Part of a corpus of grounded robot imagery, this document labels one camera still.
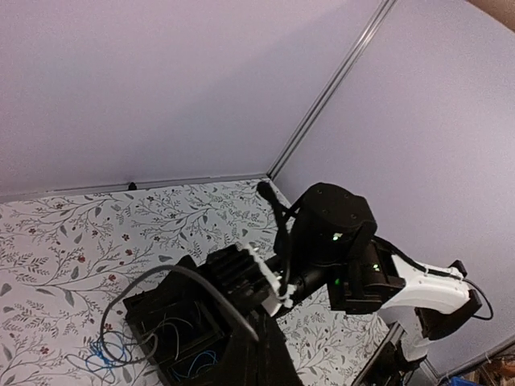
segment brown surface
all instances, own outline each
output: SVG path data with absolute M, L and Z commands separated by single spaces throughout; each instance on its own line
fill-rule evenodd
M 515 31 L 515 0 L 468 0 L 494 19 Z

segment wall baseboard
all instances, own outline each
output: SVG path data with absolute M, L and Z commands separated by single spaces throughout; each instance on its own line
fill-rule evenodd
M 150 181 L 139 183 L 134 181 L 138 186 L 138 190 L 154 189 L 156 187 L 176 187 L 178 185 L 191 185 L 197 183 L 227 183 L 230 181 L 239 181 L 242 179 L 267 179 L 268 177 L 262 173 L 257 175 L 226 175 L 220 177 L 199 177 L 198 179 L 168 179 L 163 181 Z M 91 195 L 95 193 L 114 193 L 117 191 L 126 191 L 129 183 L 119 183 L 115 185 L 103 185 L 99 187 L 78 187 L 75 189 L 59 189 L 54 191 L 44 191 L 35 193 L 24 193 L 19 195 L 0 195 L 0 203 L 9 203 L 12 201 L 26 201 L 30 199 L 41 199 L 43 197 L 52 197 L 53 195 Z

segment gray cable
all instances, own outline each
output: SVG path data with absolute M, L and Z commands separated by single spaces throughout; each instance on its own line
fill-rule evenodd
M 245 317 L 240 314 L 240 312 L 227 300 L 224 295 L 222 295 L 218 289 L 216 289 L 209 281 L 207 281 L 205 278 L 200 276 L 197 272 L 192 271 L 191 269 L 181 267 L 180 265 L 160 265 L 159 267 L 154 267 L 152 269 L 149 269 L 145 273 L 143 273 L 141 276 L 137 277 L 132 283 L 130 283 L 127 288 L 125 288 L 121 294 L 119 294 L 110 304 L 107 305 L 105 308 L 104 314 L 102 315 L 101 323 L 100 323 L 100 343 L 102 345 L 102 348 L 104 349 L 105 353 L 110 356 L 113 360 L 118 361 L 119 363 L 123 364 L 134 364 L 134 363 L 140 363 L 146 359 L 149 359 L 157 350 L 157 342 L 154 345 L 154 349 L 151 352 L 151 355 L 147 355 L 141 359 L 136 359 L 134 361 L 121 361 L 114 356 L 107 346 L 105 345 L 104 340 L 104 325 L 105 320 L 107 319 L 107 314 L 113 309 L 113 307 L 120 302 L 127 294 L 139 283 L 147 279 L 148 277 L 159 273 L 163 271 L 172 271 L 176 273 L 180 273 L 184 276 L 187 276 L 191 278 L 192 280 L 196 281 L 200 285 L 202 285 L 214 298 L 217 300 L 221 306 L 223 306 L 233 317 L 234 319 L 247 331 L 250 338 L 254 340 L 255 342 L 259 342 L 259 337 L 256 331 L 250 326 L 249 322 L 245 319 Z

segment white wall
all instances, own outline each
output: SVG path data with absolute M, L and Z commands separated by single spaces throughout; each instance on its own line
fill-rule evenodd
M 514 52 L 466 2 L 401 0 L 276 181 L 340 184 L 413 258 L 464 261 L 496 317 L 435 344 L 440 372 L 515 331 Z
M 379 0 L 0 2 L 0 195 L 264 173 Z

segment floral tablecloth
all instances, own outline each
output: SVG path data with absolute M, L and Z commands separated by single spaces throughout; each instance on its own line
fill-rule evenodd
M 257 180 L 34 199 L 0 205 L 0 385 L 101 385 L 66 355 L 89 349 L 109 300 L 149 268 L 228 244 L 270 257 L 275 224 Z M 142 289 L 154 288 L 155 277 Z M 123 328 L 120 304 L 109 329 Z M 384 338 L 376 316 L 328 309 L 325 289 L 279 321 L 306 385 L 351 384 Z M 110 383 L 157 385 L 147 363 Z

